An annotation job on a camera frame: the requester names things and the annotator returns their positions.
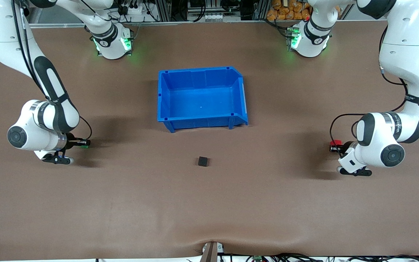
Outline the brown table mat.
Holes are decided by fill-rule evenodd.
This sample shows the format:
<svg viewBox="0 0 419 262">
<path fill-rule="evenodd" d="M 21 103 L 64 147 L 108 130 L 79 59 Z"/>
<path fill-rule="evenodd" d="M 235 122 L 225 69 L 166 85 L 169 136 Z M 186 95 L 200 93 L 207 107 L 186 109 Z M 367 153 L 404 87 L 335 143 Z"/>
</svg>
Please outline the brown table mat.
<svg viewBox="0 0 419 262">
<path fill-rule="evenodd" d="M 13 148 L 7 129 L 41 93 L 0 63 L 0 261 L 192 257 L 211 241 L 240 255 L 419 255 L 419 140 L 370 177 L 338 174 L 328 151 L 337 115 L 403 100 L 379 72 L 385 26 L 340 22 L 313 59 L 266 23 L 146 26 L 116 61 L 83 28 L 34 29 L 92 143 L 68 166 Z M 160 70 L 221 66 L 243 75 L 248 126 L 157 121 Z"/>
</svg>

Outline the blue plastic storage bin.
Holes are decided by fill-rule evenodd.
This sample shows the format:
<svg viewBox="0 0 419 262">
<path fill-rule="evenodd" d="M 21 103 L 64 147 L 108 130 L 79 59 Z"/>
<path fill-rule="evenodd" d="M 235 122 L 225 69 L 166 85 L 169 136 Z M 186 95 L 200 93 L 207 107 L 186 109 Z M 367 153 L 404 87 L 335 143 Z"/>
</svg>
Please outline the blue plastic storage bin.
<svg viewBox="0 0 419 262">
<path fill-rule="evenodd" d="M 157 121 L 169 132 L 249 124 L 243 75 L 234 67 L 161 70 Z"/>
</svg>

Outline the white power strip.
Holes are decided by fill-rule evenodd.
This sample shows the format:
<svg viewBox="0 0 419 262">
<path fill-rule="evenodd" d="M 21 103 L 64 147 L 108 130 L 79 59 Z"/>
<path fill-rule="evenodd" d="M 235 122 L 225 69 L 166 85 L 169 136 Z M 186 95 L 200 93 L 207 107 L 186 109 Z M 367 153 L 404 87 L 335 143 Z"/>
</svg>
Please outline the white power strip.
<svg viewBox="0 0 419 262">
<path fill-rule="evenodd" d="M 142 15 L 143 13 L 143 7 L 141 5 L 138 5 L 136 8 L 133 7 L 127 7 L 123 5 L 121 7 L 122 15 Z"/>
</svg>

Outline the orange snack bags pile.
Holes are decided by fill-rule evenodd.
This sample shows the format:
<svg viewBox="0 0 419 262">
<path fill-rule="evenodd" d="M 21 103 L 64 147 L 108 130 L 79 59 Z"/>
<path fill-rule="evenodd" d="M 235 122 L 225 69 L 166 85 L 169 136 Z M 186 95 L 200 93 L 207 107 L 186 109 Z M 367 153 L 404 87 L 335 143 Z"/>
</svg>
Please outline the orange snack bags pile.
<svg viewBox="0 0 419 262">
<path fill-rule="evenodd" d="M 313 11 L 307 0 L 270 0 L 271 7 L 266 19 L 274 20 L 309 20 Z"/>
</svg>

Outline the metal table clamp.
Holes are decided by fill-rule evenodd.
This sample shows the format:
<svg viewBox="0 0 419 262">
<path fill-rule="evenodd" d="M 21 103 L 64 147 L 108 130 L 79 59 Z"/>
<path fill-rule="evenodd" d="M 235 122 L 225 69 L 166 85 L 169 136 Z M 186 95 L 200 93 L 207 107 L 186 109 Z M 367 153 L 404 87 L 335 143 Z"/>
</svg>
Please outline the metal table clamp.
<svg viewBox="0 0 419 262">
<path fill-rule="evenodd" d="M 224 247 L 219 242 L 207 242 L 203 246 L 203 254 L 200 262 L 225 262 Z"/>
</svg>

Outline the aluminium table edge rail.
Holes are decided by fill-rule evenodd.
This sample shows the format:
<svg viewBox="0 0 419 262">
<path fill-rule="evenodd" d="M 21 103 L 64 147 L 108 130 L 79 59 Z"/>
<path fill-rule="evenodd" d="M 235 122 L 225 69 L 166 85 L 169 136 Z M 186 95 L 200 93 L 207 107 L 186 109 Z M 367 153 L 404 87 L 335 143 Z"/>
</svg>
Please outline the aluminium table edge rail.
<svg viewBox="0 0 419 262">
<path fill-rule="evenodd" d="M 285 20 L 277 22 L 276 25 L 281 24 L 296 24 L 297 20 Z M 372 22 L 372 20 L 338 20 L 336 25 L 340 22 Z M 222 21 L 221 23 L 226 24 L 249 24 L 249 23 L 265 23 L 263 20 L 228 20 Z M 204 24 L 204 22 L 184 22 L 184 21 L 175 21 L 175 22 L 124 22 L 124 25 L 132 25 L 132 26 L 156 26 L 156 25 L 181 25 L 181 24 Z M 45 28 L 82 28 L 85 24 L 83 23 L 32 23 L 30 27 L 33 29 L 45 29 Z"/>
</svg>

